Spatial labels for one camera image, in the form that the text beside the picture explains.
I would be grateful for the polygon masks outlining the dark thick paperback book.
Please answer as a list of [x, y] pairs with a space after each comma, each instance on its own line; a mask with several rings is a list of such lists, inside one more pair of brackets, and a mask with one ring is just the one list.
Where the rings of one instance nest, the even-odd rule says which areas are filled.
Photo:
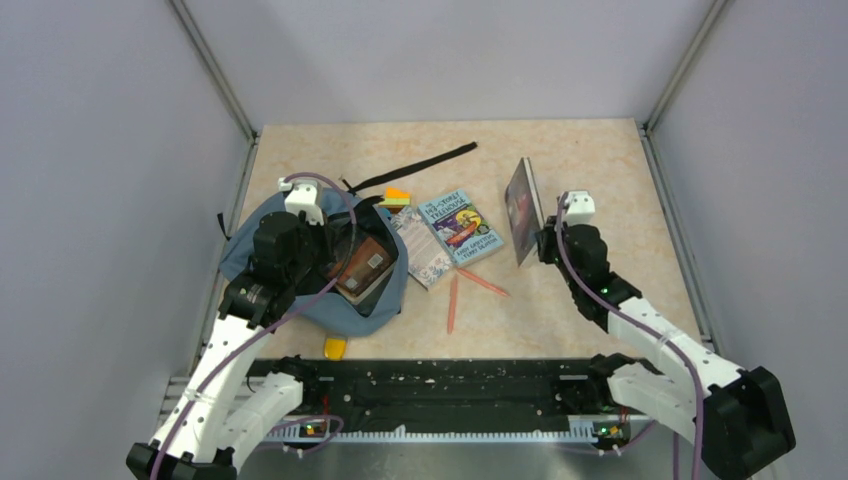
[[321, 272], [327, 280], [337, 279], [335, 288], [350, 304], [365, 301], [393, 271], [398, 258], [395, 250], [377, 237], [356, 228], [342, 233], [333, 247], [331, 262]]

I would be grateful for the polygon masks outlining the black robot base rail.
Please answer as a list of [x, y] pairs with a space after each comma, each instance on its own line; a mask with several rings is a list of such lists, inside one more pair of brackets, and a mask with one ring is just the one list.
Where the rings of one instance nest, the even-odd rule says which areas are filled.
[[335, 415], [345, 434], [564, 432], [577, 418], [634, 414], [613, 403], [592, 359], [258, 360], [257, 388], [270, 373], [304, 388], [297, 415]]

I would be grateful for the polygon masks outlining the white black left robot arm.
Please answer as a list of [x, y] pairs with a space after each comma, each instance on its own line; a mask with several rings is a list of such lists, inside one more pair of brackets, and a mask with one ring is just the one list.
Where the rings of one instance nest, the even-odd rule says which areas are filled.
[[331, 233], [320, 209], [273, 212], [253, 235], [245, 269], [227, 286], [207, 348], [181, 398], [126, 465], [137, 479], [235, 479], [277, 421], [319, 404], [320, 386], [303, 375], [271, 373], [241, 406], [234, 401], [262, 347], [301, 313], [296, 290], [333, 262]]

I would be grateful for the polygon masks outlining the blue grey student backpack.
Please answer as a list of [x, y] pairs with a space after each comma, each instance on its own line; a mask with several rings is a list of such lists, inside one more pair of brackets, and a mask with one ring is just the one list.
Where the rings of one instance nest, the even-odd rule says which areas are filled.
[[362, 190], [413, 175], [467, 154], [471, 142], [446, 153], [374, 176], [356, 186], [324, 187], [298, 178], [324, 216], [311, 225], [297, 212], [292, 190], [263, 201], [229, 237], [219, 270], [229, 284], [221, 317], [271, 327], [299, 314], [347, 337], [373, 334], [402, 311], [409, 249], [380, 208], [381, 196]]

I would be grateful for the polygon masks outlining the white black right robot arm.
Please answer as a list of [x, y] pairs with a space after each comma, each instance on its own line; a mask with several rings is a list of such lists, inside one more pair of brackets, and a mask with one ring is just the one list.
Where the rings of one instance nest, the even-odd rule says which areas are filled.
[[594, 409], [622, 405], [650, 416], [689, 441], [698, 462], [720, 479], [748, 479], [795, 449], [777, 377], [724, 359], [667, 320], [611, 269], [596, 227], [549, 217], [537, 245], [540, 261], [563, 276], [578, 312], [644, 357], [599, 357], [600, 376], [586, 385]]

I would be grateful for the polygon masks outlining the floral pink notebook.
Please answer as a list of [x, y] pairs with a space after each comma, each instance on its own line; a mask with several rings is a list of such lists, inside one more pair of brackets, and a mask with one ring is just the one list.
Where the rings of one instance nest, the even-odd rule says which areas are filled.
[[380, 205], [376, 210], [390, 226], [390, 232], [382, 235], [381, 242], [393, 246], [397, 253], [403, 245], [409, 276], [425, 290], [430, 290], [451, 270], [453, 263], [423, 216], [409, 205], [395, 213]]

